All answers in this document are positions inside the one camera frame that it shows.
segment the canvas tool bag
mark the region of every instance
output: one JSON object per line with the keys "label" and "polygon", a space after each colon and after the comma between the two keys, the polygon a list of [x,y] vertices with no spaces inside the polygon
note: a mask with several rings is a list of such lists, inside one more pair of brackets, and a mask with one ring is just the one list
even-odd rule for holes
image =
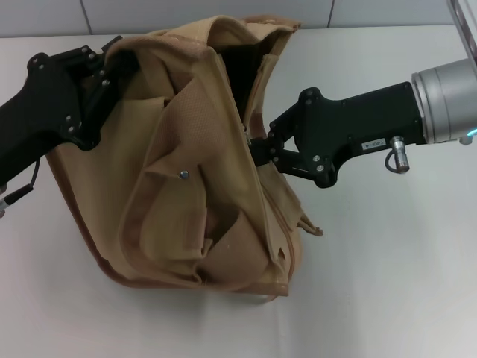
{"label": "canvas tool bag", "polygon": [[128,37],[134,75],[92,151],[48,161],[89,249],[131,287],[287,295],[298,228],[320,235],[275,166],[256,168],[265,86],[298,24],[216,16]]}

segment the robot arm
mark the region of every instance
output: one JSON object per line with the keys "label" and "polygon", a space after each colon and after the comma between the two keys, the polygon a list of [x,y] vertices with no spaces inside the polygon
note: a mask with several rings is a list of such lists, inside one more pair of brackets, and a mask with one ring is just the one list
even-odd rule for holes
{"label": "robot arm", "polygon": [[88,151],[99,143],[100,129],[119,100],[119,82],[139,68],[129,52],[104,64],[107,49],[120,38],[104,46],[101,55],[84,46],[30,59],[22,90],[0,107],[0,194],[9,180],[37,164],[29,184],[0,199],[0,217],[33,190],[40,158],[51,149],[71,142]]}
{"label": "robot arm", "polygon": [[[330,101],[316,88],[304,90],[298,102],[273,121],[267,139],[252,139],[256,165],[272,160],[290,175],[333,186],[349,159],[391,150],[386,168],[409,170],[405,146],[459,139],[470,144],[477,134],[477,0],[449,0],[469,60],[412,75],[397,84],[343,101]],[[298,153],[284,144],[294,137]],[[389,165],[394,155],[395,168]]]}

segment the white tiled wall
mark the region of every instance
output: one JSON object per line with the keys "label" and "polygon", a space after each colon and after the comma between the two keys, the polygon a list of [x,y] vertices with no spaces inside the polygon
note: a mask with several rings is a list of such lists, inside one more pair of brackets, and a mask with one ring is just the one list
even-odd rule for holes
{"label": "white tiled wall", "polygon": [[452,24],[446,0],[335,0],[332,28]]}
{"label": "white tiled wall", "polygon": [[87,33],[79,0],[0,0],[0,37]]}
{"label": "white tiled wall", "polygon": [[136,33],[258,13],[307,28],[452,24],[446,0],[0,0],[0,37]]}
{"label": "white tiled wall", "polygon": [[171,28],[215,15],[275,13],[326,27],[332,0],[84,0],[94,33]]}

